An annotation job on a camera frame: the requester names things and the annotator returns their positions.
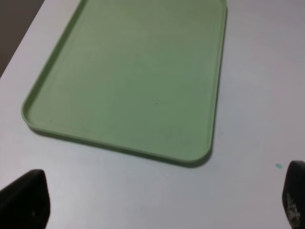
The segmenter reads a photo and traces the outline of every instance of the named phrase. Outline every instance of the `dark floor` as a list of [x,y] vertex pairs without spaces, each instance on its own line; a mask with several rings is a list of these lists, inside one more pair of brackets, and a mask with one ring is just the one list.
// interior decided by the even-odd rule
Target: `dark floor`
[[0,0],[0,78],[43,0]]

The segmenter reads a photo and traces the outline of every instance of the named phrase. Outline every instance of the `white table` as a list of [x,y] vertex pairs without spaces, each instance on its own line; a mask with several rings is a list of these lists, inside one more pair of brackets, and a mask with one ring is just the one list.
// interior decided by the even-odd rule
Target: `white table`
[[77,4],[46,0],[0,78],[0,189],[44,169],[49,229],[288,229],[285,173],[305,159],[305,1],[228,0],[213,154],[198,168],[24,123],[21,104]]

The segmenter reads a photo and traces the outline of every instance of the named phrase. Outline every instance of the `green tray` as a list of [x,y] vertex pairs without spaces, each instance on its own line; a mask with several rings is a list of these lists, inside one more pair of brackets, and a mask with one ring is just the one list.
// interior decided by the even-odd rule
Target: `green tray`
[[35,82],[31,129],[189,164],[213,138],[225,0],[82,0]]

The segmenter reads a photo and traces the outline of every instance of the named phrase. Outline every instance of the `teal spot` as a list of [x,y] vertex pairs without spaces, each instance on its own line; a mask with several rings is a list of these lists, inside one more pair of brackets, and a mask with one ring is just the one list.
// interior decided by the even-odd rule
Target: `teal spot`
[[283,166],[281,165],[281,164],[276,164],[275,165],[277,168],[279,168],[279,169],[282,169],[283,168]]

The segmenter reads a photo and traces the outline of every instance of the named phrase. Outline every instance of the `black object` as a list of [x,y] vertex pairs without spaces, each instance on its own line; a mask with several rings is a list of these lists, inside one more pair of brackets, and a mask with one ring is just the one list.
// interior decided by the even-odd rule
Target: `black object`
[[291,227],[305,229],[305,162],[290,163],[282,200]]
[[49,215],[43,170],[31,170],[0,191],[0,229],[44,229]]

